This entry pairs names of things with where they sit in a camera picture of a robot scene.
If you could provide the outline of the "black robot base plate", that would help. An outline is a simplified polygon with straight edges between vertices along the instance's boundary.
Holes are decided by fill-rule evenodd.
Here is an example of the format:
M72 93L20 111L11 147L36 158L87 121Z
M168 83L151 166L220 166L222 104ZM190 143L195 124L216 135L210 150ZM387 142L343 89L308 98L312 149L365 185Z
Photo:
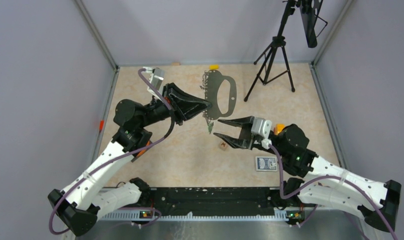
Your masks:
M150 187L138 177L130 182L143 189L139 200L126 207L155 208L164 217L272 216L278 210L307 206L295 196L281 199L276 187Z

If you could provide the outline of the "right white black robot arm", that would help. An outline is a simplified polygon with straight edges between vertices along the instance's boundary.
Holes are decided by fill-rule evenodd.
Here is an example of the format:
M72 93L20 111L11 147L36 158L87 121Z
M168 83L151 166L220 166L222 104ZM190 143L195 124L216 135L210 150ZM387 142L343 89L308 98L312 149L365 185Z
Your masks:
M325 206L363 220L371 227L395 233L401 184L380 182L357 175L308 148L309 139L295 124L277 124L261 117L224 119L223 124L241 129L237 138L218 137L234 149L258 149L277 158L281 175L280 197L289 206L299 203Z

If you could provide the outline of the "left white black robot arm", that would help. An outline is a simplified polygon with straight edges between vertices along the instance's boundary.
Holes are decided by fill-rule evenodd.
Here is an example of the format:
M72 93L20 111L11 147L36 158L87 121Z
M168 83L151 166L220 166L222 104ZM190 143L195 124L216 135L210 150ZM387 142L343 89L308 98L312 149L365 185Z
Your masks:
M124 165L134 162L155 146L147 126L169 119L167 134L170 134L175 125L182 125L211 106L209 101L182 91L174 83L166 84L161 92L153 94L146 105L130 99L119 101L114 116L118 130L106 148L71 184L49 193L52 216L59 217L66 229L79 237L102 217L119 208L131 204L147 205L150 193L140 180L107 192L102 189Z

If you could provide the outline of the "green key tag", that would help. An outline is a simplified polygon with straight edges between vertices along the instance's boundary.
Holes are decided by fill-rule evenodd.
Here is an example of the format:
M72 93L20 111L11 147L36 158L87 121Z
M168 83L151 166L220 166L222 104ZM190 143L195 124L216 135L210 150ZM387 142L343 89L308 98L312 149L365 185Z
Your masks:
M209 123L207 124L209 134L212 133L212 131L213 131L213 126L214 126L214 122L209 122Z

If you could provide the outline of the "orange object behind right arm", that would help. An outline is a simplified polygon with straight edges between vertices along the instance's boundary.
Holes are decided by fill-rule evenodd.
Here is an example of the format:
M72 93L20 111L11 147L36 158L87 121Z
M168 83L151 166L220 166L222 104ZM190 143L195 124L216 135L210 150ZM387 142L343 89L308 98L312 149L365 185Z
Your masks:
M282 123L277 123L274 127L274 134L278 135L279 133L281 133L283 131L283 129L285 128L285 125Z

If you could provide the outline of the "metal key holder plate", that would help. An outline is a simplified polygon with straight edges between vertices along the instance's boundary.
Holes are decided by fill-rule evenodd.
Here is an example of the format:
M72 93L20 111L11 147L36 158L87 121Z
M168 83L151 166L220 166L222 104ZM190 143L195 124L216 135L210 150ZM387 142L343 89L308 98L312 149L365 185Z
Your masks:
M220 88L224 83L229 84L229 91L227 94L220 91ZM200 88L204 90L205 100L212 104L212 107L205 110L203 114L208 121L226 118L233 114L237 100L237 84L234 78L223 75L216 69L207 70L203 74L202 85ZM228 98L227 112L223 112L219 106L219 101L225 97Z

